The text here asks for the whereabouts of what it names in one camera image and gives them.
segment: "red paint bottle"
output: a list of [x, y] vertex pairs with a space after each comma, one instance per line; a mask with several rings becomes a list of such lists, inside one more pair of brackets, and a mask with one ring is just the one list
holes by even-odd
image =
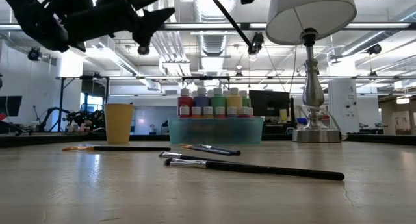
[[193, 106], [194, 99], [189, 96], [189, 89], [183, 88], [181, 90], [181, 96], [177, 98], [177, 115], [181, 115], [181, 107], [189, 107], [189, 109], [192, 110]]

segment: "wooden table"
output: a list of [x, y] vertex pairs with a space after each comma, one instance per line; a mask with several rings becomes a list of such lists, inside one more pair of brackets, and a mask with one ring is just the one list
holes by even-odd
[[71, 145], [0, 149], [1, 224], [416, 221], [416, 147], [264, 142], [238, 147], [240, 157], [172, 150], [345, 173], [333, 182], [165, 167], [158, 152], [61, 151]]

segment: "white lampshade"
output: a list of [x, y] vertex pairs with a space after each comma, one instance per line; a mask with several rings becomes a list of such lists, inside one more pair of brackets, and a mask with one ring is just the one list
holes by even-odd
[[347, 26], [357, 15], [354, 0], [271, 0], [266, 35], [280, 45], [302, 44], [303, 29], [318, 31], [317, 40]]

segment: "clear plastic container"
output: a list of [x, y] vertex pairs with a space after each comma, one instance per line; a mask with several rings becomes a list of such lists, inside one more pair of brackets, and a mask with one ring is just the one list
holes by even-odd
[[262, 118], [172, 118], [170, 143], [260, 144]]

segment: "black monitor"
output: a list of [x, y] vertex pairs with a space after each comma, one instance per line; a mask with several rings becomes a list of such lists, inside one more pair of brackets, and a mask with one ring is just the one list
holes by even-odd
[[254, 116], [280, 116], [280, 110], [286, 110], [290, 114], [291, 100], [287, 92], [250, 90], [250, 99]]
[[22, 96], [9, 96], [9, 97], [0, 97], [0, 114], [7, 114], [9, 117], [19, 116], [20, 104]]

